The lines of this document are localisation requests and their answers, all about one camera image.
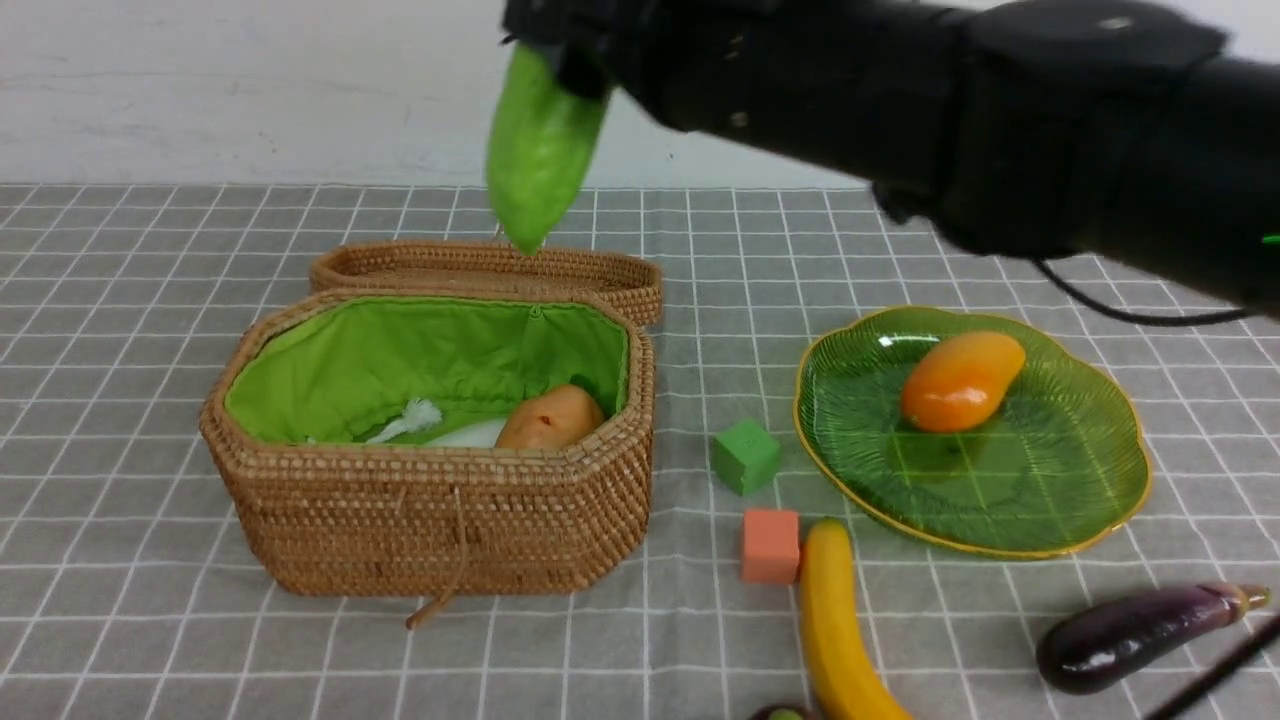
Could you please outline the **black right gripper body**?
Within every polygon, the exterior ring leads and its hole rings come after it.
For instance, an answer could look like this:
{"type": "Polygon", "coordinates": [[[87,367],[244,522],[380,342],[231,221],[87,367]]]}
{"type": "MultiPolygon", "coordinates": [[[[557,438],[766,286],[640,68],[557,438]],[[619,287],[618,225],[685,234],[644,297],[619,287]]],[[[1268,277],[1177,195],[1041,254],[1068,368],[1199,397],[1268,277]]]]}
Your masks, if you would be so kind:
{"type": "Polygon", "coordinates": [[[568,94],[605,101],[680,97],[680,1],[507,1],[500,27],[509,41],[548,60],[568,94]]]}

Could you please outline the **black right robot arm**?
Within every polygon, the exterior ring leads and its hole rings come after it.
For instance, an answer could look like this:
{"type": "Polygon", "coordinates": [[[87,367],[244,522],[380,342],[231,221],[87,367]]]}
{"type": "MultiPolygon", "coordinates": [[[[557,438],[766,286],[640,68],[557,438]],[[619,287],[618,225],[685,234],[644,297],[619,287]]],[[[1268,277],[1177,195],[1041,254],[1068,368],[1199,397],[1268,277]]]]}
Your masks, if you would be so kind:
{"type": "Polygon", "coordinates": [[[1279,307],[1279,70],[1144,1],[508,1],[503,29],[581,97],[868,181],[980,256],[1093,252],[1279,307]]]}

